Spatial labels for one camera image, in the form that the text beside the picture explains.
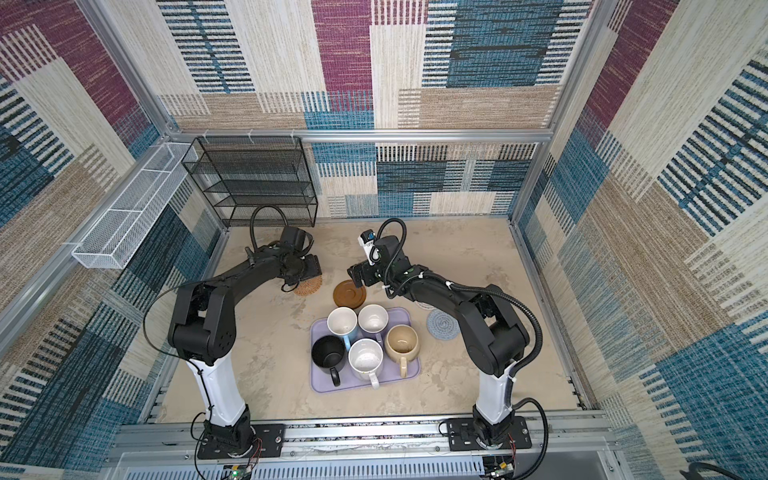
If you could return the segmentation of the beige mug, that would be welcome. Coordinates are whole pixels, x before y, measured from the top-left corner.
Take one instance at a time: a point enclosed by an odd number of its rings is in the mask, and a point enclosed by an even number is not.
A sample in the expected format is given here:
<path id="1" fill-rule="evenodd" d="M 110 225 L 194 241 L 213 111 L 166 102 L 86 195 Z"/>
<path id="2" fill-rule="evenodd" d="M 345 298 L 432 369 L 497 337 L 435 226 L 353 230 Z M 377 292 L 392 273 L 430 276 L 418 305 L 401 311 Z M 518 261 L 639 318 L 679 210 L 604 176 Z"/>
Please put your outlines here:
<path id="1" fill-rule="evenodd" d="M 409 325 L 395 325 L 387 333 L 385 350 L 401 378 L 408 376 L 409 365 L 418 358 L 420 347 L 418 334 Z"/>

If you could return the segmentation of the lavender mug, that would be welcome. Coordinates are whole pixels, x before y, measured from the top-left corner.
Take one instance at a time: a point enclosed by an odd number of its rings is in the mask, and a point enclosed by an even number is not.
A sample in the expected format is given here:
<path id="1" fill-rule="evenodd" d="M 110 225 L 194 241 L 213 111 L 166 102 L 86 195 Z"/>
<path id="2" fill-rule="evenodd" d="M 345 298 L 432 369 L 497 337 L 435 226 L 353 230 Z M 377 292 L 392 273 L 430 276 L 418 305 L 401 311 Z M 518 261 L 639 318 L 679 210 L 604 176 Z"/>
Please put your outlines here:
<path id="1" fill-rule="evenodd" d="M 381 334 L 389 324 L 389 313 L 378 304 L 368 304 L 358 313 L 358 325 L 368 334 Z"/>

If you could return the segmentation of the blue grey woven coaster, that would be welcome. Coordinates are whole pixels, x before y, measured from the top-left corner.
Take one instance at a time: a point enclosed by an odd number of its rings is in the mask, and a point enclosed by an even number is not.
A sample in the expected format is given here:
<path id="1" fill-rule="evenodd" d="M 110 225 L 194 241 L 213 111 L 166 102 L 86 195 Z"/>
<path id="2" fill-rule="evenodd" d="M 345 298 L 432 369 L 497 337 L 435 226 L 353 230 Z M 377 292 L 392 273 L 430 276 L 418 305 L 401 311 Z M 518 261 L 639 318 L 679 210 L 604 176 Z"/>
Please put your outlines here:
<path id="1" fill-rule="evenodd" d="M 438 309 L 434 309 L 428 314 L 426 325 L 428 332 L 440 341 L 453 340 L 460 334 L 458 321 Z"/>

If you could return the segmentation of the woven rattan coaster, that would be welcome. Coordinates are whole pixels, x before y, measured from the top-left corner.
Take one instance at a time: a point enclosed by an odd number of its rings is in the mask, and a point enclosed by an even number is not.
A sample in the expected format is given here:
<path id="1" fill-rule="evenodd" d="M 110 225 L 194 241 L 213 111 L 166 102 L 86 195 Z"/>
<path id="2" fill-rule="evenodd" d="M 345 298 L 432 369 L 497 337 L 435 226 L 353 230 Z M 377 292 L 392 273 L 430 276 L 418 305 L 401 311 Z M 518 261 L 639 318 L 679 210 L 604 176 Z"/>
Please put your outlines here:
<path id="1" fill-rule="evenodd" d="M 321 276 L 313 277 L 311 279 L 302 280 L 292 292 L 301 297 L 307 297 L 316 293 L 323 284 Z"/>

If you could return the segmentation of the small brown wooden coaster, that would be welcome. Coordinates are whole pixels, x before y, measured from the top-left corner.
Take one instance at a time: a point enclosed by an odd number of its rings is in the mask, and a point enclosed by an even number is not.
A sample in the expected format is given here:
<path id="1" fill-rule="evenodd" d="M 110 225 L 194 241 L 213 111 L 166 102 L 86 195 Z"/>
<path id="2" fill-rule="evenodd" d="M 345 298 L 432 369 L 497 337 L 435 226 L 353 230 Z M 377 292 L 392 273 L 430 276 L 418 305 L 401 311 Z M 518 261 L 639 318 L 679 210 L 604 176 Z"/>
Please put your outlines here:
<path id="1" fill-rule="evenodd" d="M 365 303 L 366 298 L 366 289 L 357 287 L 352 280 L 340 282 L 333 290 L 333 301 L 337 307 L 356 310 Z"/>

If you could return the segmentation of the black mug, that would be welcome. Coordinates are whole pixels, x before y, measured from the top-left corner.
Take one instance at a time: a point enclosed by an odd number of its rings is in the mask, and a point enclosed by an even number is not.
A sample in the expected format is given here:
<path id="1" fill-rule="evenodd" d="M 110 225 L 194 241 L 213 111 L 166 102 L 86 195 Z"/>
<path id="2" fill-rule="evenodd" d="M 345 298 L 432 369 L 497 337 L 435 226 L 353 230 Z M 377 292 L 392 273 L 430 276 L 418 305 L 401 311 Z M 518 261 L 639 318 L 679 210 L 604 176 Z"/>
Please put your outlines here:
<path id="1" fill-rule="evenodd" d="M 323 336 L 313 344 L 311 357 L 313 364 L 332 381 L 333 386 L 340 387 L 340 373 L 347 360 L 345 342 L 334 335 Z"/>

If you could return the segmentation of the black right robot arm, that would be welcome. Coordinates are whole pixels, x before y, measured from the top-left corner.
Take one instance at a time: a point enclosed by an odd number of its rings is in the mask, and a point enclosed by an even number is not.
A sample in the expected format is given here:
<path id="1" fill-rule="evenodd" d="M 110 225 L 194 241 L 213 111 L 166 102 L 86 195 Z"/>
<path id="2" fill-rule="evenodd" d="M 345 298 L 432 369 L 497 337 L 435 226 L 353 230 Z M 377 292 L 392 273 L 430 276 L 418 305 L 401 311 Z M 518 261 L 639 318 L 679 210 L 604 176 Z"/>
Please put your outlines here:
<path id="1" fill-rule="evenodd" d="M 393 235 L 366 230 L 358 238 L 367 259 L 348 268 L 357 287 L 381 284 L 388 297 L 428 304 L 454 318 L 474 365 L 480 371 L 473 426 L 478 443 L 494 448 L 514 424 L 513 379 L 540 353 L 542 329 L 532 311 L 496 285 L 473 287 L 413 265 Z"/>

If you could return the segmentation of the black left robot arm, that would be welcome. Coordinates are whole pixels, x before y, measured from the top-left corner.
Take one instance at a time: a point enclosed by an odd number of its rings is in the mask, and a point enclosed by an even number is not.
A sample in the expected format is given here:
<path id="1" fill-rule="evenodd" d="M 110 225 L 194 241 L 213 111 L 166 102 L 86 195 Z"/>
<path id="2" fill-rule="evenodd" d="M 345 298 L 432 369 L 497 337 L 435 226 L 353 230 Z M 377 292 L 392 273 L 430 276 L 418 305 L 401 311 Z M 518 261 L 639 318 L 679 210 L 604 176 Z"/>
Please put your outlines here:
<path id="1" fill-rule="evenodd" d="M 294 287 L 320 276 L 311 246 L 310 234 L 289 227 L 281 239 L 247 248 L 246 259 L 224 273 L 178 288 L 168 343 L 195 374 L 205 407 L 201 443 L 214 452 L 242 457 L 256 439 L 232 367 L 236 305 L 271 280 Z"/>

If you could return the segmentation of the light blue mug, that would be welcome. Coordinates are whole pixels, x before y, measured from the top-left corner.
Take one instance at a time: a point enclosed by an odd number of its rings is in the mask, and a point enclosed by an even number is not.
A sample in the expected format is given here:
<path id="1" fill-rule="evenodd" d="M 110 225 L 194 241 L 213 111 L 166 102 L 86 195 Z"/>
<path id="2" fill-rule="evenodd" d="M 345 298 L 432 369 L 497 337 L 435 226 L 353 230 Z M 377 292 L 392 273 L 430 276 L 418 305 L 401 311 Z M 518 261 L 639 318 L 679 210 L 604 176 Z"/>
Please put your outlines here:
<path id="1" fill-rule="evenodd" d="M 349 351 L 359 334 L 357 313 L 348 307 L 337 307 L 327 317 L 326 325 L 330 333 L 340 338 Z"/>

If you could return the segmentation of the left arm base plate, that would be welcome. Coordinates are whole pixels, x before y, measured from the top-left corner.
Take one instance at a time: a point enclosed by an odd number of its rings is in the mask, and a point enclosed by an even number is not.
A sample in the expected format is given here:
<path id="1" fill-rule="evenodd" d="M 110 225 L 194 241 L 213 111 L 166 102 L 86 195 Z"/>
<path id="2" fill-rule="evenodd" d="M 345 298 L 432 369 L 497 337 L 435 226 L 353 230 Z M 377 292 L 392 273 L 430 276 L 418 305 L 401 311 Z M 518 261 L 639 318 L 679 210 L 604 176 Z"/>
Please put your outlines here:
<path id="1" fill-rule="evenodd" d="M 277 458 L 285 435 L 285 424 L 252 424 L 241 427 L 204 427 L 198 460 Z"/>

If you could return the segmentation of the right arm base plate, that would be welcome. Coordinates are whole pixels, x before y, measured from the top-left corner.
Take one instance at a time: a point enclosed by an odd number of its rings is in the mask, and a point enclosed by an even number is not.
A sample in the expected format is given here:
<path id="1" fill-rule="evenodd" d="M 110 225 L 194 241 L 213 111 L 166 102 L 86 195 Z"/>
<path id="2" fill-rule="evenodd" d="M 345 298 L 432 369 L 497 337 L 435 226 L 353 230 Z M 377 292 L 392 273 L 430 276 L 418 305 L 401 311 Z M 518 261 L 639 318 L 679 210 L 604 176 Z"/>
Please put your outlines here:
<path id="1" fill-rule="evenodd" d="M 521 416 L 509 415 L 497 424 L 482 417 L 449 418 L 440 422 L 438 431 L 448 439 L 451 451 L 532 448 L 527 422 Z"/>

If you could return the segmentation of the white mug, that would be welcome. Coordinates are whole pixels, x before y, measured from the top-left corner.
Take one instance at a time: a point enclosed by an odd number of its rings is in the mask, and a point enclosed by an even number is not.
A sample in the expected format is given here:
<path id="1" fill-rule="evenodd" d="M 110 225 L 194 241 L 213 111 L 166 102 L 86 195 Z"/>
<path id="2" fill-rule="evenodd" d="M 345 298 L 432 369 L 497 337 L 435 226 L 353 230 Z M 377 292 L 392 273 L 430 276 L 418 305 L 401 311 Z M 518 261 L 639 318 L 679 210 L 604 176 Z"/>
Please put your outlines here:
<path id="1" fill-rule="evenodd" d="M 379 375 L 383 370 L 384 351 L 373 339 L 357 340 L 348 352 L 348 363 L 354 375 L 373 389 L 380 387 Z"/>

